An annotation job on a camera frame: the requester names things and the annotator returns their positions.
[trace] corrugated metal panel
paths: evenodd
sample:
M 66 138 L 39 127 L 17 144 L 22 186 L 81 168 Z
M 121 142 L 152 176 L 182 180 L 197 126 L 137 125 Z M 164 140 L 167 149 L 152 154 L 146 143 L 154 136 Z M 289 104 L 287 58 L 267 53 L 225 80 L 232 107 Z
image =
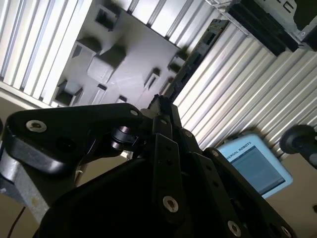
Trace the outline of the corrugated metal panel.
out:
M 114 0 L 134 17 L 191 52 L 220 13 L 204 0 Z
M 59 79 L 91 2 L 1 1 L 0 87 L 23 100 L 38 101 L 45 83 Z M 37 105 L 49 107 L 50 102 Z
M 183 126 L 202 149 L 253 130 L 278 142 L 297 123 L 317 126 L 317 53 L 275 57 L 230 24 L 175 100 Z

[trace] tablet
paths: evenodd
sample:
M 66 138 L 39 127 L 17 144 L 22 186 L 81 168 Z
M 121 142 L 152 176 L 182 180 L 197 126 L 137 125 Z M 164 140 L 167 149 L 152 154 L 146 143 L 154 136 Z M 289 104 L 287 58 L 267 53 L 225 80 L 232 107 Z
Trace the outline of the tablet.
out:
M 263 198 L 293 182 L 290 173 L 255 134 L 229 141 L 218 150 Z

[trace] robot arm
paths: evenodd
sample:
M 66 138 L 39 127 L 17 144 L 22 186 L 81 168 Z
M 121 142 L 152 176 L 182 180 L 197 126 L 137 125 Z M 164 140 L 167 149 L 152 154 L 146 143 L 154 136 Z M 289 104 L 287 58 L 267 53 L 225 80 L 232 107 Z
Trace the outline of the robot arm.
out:
M 75 170 L 133 159 L 75 188 Z M 295 238 L 291 227 L 213 148 L 201 151 L 177 108 L 130 104 L 29 110 L 4 127 L 1 188 L 41 222 L 35 237 Z

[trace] screen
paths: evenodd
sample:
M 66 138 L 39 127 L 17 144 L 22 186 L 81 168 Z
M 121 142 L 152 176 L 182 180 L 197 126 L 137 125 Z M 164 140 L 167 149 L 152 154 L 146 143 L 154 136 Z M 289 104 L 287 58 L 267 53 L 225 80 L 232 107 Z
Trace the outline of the screen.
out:
M 255 146 L 237 157 L 231 164 L 261 195 L 285 182 Z

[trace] cable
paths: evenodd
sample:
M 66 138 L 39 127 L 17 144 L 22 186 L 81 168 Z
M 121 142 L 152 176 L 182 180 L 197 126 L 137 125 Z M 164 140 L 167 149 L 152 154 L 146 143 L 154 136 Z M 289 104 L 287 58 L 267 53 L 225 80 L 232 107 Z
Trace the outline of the cable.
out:
M 9 231 L 9 234 L 8 234 L 7 238 L 10 238 L 10 237 L 11 237 L 12 232 L 13 232 L 13 230 L 14 230 L 14 227 L 15 227 L 15 225 L 17 224 L 17 222 L 19 221 L 20 217 L 22 216 L 24 210 L 25 210 L 25 207 L 22 208 L 22 210 L 20 211 L 19 215 L 15 218 L 15 221 L 13 222 L 13 224 L 12 224 L 12 226 L 11 226 L 11 229 L 10 229 L 10 231 Z

